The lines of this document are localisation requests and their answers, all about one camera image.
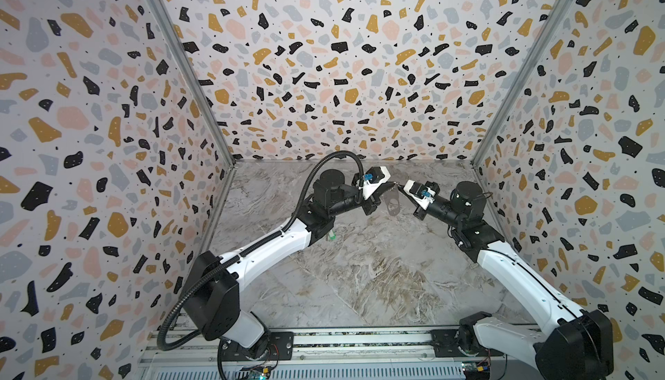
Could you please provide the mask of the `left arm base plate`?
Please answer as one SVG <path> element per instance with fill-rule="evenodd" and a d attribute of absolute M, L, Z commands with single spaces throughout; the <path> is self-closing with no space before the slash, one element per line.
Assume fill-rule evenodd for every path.
<path fill-rule="evenodd" d="M 290 360 L 294 351 L 294 332 L 268 332 L 255 345 L 243 348 L 239 343 L 222 339 L 218 347 L 218 360 L 258 364 L 270 360 Z"/>

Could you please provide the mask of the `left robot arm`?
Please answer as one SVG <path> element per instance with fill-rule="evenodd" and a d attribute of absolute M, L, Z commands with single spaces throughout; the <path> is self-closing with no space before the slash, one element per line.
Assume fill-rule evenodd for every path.
<path fill-rule="evenodd" d="M 372 214 L 380 197 L 394 186 L 385 166 L 356 174 L 351 184 L 339 170 L 325 170 L 309 179 L 304 198 L 294 216 L 282 226 L 248 245 L 223 255 L 204 252 L 194 260 L 183 293 L 183 309 L 208 341 L 229 339 L 245 349 L 255 347 L 267 336 L 265 325 L 241 309 L 241 294 L 258 276 L 289 255 L 312 246 L 328 235 L 335 218 L 362 209 Z"/>

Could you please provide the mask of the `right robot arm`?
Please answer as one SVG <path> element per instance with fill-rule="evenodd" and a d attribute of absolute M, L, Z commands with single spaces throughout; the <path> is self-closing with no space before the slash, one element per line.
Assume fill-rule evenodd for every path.
<path fill-rule="evenodd" d="M 449 198 L 440 196 L 433 182 L 410 180 L 399 189 L 415 205 L 415 217 L 429 216 L 446 224 L 457 247 L 500 281 L 538 326 L 533 331 L 477 312 L 459 322 L 460 352 L 475 356 L 495 350 L 529 364 L 545 379 L 606 379 L 613 373 L 610 319 L 564 296 L 485 221 L 488 194 L 479 184 L 460 182 Z"/>

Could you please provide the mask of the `translucent keyring tag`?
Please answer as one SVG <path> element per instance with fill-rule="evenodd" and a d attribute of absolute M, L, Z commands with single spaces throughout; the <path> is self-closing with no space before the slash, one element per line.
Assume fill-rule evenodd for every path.
<path fill-rule="evenodd" d="M 400 194 L 390 191 L 384 196 L 385 206 L 390 216 L 397 216 L 401 211 Z"/>

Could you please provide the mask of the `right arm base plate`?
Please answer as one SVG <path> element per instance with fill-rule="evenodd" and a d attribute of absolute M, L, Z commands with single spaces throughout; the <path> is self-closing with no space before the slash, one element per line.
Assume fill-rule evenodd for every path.
<path fill-rule="evenodd" d="M 476 336 L 464 327 L 431 331 L 436 357 L 503 357 L 502 352 L 482 347 Z"/>

